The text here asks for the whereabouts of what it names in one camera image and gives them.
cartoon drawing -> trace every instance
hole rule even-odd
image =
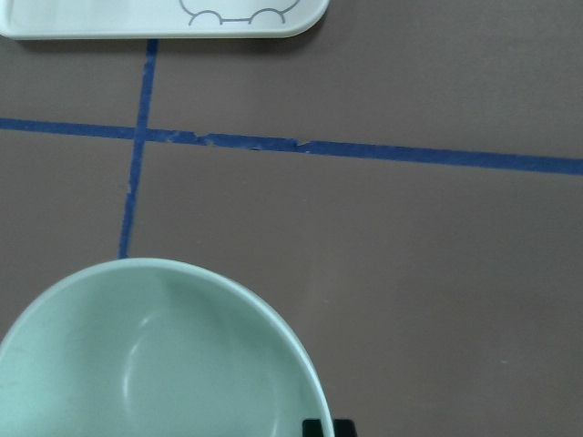
[[[189,25],[199,15],[215,15],[222,25],[228,22],[243,22],[252,24],[253,19],[259,14],[276,14],[281,23],[285,23],[285,15],[290,12],[301,0],[247,0],[245,12],[238,13],[242,16],[232,16],[233,2],[241,0],[179,0],[180,6],[191,19]]]

white plate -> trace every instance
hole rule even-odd
[[[329,0],[0,0],[14,39],[253,38],[312,27]]]

blue tape line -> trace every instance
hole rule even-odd
[[[21,120],[14,118],[0,118],[0,129],[119,139],[133,139],[135,130],[133,127],[55,123],[51,121]]]
[[[462,167],[583,175],[583,159],[576,158],[537,157],[425,147],[335,143],[330,141],[311,141],[300,144],[298,140],[293,138],[248,137],[226,134],[198,136],[194,132],[164,129],[149,129],[148,141],[195,146],[306,153],[329,157],[384,159]]]
[[[55,123],[49,121],[21,120],[14,118],[0,118],[0,129],[21,130],[29,132],[75,135],[82,137],[105,137],[118,139],[134,139],[134,154],[132,157],[131,180],[136,184],[135,189],[130,189],[130,200],[135,200],[137,193],[139,173],[141,170],[141,156],[146,141],[171,144],[188,144],[195,146],[216,146],[227,148],[240,148],[248,150],[268,150],[274,152],[306,153],[344,158],[385,159],[403,162],[419,162],[427,164],[443,164],[451,166],[475,167],[475,168],[499,168],[507,170],[531,171],[542,173],[557,173],[565,175],[583,175],[583,159],[577,158],[553,158],[537,157],[529,155],[511,155],[489,152],[472,152],[465,150],[434,149],[425,147],[398,147],[377,146],[370,144],[335,143],[330,141],[311,141],[301,144],[293,138],[276,137],[251,137],[229,134],[208,134],[198,136],[194,132],[169,129],[148,129],[149,105],[153,84],[155,65],[155,52],[152,57],[148,49],[148,61],[144,75],[144,86],[140,99],[138,125],[132,127],[86,125],[78,123]],[[127,205],[133,211],[135,205]],[[133,220],[133,212],[130,212],[128,220]],[[129,238],[131,222],[124,220],[125,227],[122,238]],[[128,241],[120,244],[127,253]]]
[[[147,140],[149,108],[152,101],[152,89],[154,87],[154,73],[156,71],[156,56],[158,53],[158,40],[148,40],[146,50],[146,64],[144,65],[142,88],[139,97],[138,121],[135,129],[134,148],[129,169],[129,191],[126,195],[124,218],[121,224],[119,236],[118,258],[128,257],[131,230],[134,224],[136,203],[138,201],[139,177],[144,157],[144,145]]]

